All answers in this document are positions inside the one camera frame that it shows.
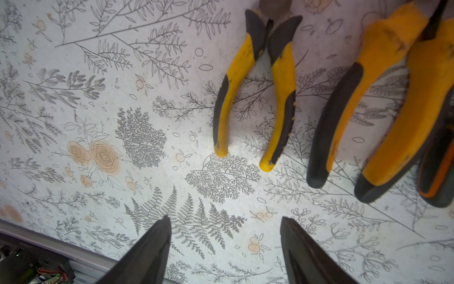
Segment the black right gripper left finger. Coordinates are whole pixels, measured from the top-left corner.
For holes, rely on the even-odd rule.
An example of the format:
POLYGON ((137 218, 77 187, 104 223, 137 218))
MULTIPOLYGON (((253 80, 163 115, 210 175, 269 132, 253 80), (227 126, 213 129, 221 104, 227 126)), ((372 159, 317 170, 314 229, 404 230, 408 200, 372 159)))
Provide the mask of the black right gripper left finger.
POLYGON ((97 283, 162 284, 170 245, 171 221, 164 216, 97 283))

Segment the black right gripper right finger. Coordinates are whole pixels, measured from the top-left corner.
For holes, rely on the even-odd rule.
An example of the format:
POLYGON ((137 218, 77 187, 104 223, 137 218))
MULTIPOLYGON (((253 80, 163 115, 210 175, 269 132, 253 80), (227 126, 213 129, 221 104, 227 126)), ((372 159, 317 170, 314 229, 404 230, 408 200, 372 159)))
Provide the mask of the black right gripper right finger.
POLYGON ((294 219, 283 217, 281 245, 290 284, 355 284, 294 219))

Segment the dark orange striped pliers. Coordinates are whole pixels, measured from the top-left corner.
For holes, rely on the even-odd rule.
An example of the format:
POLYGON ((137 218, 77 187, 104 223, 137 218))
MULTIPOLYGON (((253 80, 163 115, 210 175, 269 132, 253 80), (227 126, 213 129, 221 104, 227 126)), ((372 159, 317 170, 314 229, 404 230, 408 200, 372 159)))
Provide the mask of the dark orange striped pliers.
POLYGON ((446 208, 454 200, 454 110, 442 124, 426 150, 417 178, 419 195, 436 208, 446 208))

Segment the small yellow diagonal pliers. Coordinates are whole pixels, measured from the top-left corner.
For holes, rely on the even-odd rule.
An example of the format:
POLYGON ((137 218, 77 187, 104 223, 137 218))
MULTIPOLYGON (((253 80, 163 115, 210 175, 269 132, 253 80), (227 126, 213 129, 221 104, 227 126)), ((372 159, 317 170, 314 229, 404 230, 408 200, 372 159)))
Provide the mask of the small yellow diagonal pliers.
POLYGON ((303 17, 291 12, 291 1, 259 1, 245 10, 245 40, 223 77, 212 118, 217 157, 228 155, 229 113, 235 102, 237 117, 250 117, 255 105, 263 106, 262 93, 275 87, 274 131, 260 160, 270 172, 277 164, 292 133, 296 111, 296 66, 293 39, 303 17))

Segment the floral patterned table mat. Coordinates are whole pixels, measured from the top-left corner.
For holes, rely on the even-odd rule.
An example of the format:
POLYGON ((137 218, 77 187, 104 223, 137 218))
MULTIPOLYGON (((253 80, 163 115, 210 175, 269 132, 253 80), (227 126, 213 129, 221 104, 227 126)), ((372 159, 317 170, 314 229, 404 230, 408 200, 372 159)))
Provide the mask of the floral patterned table mat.
POLYGON ((372 204, 358 165, 389 128, 349 123, 339 169, 306 172, 314 131, 355 60, 365 15, 400 1, 294 1, 296 121, 271 172, 275 87, 250 117, 232 106, 214 154, 215 100, 254 1, 2 1, 1 218, 118 260, 168 215, 166 278, 286 284, 282 217, 294 218, 361 284, 451 284, 454 210, 417 193, 412 168, 372 204))

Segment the aluminium rail frame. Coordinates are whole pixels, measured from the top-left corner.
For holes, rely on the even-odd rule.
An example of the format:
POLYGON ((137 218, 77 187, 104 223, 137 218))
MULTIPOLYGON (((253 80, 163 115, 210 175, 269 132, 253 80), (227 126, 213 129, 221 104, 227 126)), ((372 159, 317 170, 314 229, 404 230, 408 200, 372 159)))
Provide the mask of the aluminium rail frame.
POLYGON ((6 243, 15 246, 39 247, 64 256, 69 259, 70 266, 75 265, 79 270, 85 269, 96 283, 119 262, 9 222, 1 221, 1 244, 6 243))

